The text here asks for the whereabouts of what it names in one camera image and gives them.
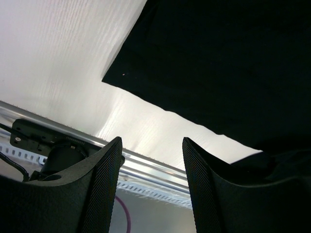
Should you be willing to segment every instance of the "black cloth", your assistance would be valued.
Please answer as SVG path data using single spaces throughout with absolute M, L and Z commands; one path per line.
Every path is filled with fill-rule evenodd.
M 244 145 L 311 141 L 306 0 L 149 0 L 103 82 Z

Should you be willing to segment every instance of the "purple cable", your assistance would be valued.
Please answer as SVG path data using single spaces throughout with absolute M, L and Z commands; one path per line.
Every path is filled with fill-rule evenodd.
M 120 203 L 120 205 L 122 206 L 125 215 L 126 215 L 126 221 L 127 221 L 127 228 L 126 228 L 126 233 L 131 233 L 131 216 L 130 216 L 130 212 L 128 211 L 126 205 L 124 204 L 124 202 L 118 197 L 115 196 L 115 199 Z

